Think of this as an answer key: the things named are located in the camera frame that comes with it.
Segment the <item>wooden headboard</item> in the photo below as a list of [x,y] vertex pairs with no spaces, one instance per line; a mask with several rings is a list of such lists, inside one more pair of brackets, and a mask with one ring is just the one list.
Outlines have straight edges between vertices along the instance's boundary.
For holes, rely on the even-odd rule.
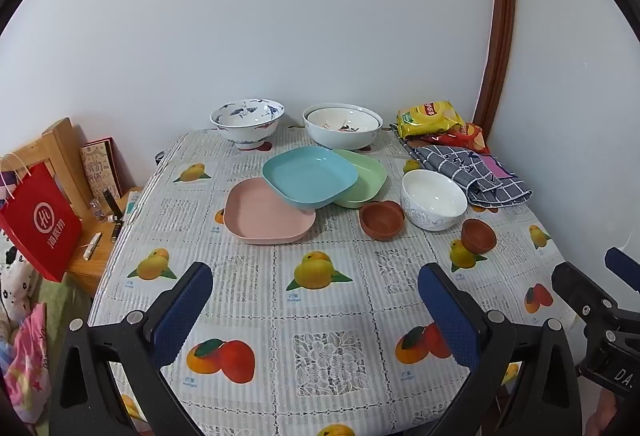
[[[50,174],[58,177],[76,215],[84,218],[91,213],[89,202],[94,196],[84,175],[80,145],[68,117],[45,129],[39,139],[14,149],[13,153],[28,167],[43,161]],[[19,175],[25,173],[15,156],[0,160],[0,169],[16,171]]]

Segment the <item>red shopping bag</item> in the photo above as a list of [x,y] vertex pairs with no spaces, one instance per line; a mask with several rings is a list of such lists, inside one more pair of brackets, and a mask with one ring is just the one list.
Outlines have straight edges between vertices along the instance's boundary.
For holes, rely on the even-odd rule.
[[80,219],[49,174],[34,165],[0,208],[0,229],[46,279],[62,281],[82,233]]

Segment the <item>small bottle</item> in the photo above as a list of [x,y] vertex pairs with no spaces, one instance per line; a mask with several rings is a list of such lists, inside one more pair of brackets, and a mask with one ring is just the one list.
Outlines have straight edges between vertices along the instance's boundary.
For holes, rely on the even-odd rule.
[[98,202],[97,199],[94,198],[93,200],[91,200],[89,202],[89,205],[91,206],[91,210],[94,212],[95,217],[98,219],[99,222],[103,222],[107,219],[104,213],[102,212],[102,208],[100,207],[100,203]]

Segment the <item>silver bolt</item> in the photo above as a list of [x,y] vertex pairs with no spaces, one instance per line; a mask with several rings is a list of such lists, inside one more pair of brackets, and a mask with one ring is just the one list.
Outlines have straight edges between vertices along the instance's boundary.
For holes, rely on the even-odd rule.
[[129,324],[138,324],[140,321],[142,321],[143,317],[144,316],[142,315],[142,311],[131,311],[127,314],[127,322]]
[[491,310],[486,316],[489,317],[491,322],[496,324],[500,324],[504,321],[504,315],[498,310]]
[[549,319],[546,321],[547,326],[549,326],[553,331],[560,331],[562,329],[562,324],[558,319]]
[[70,323],[69,323],[69,329],[71,331],[78,331],[81,327],[82,324],[84,324],[82,322],[82,319],[73,319]]

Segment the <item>brown clay bowl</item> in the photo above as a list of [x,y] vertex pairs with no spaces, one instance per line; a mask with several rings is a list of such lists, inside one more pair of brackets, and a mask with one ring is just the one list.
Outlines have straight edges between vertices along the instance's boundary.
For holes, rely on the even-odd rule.
[[497,243],[494,230],[483,221],[470,219],[462,223],[462,244],[474,254],[484,254]]
[[388,241],[402,230],[404,212],[395,201],[373,201],[360,209],[360,226],[367,236]]

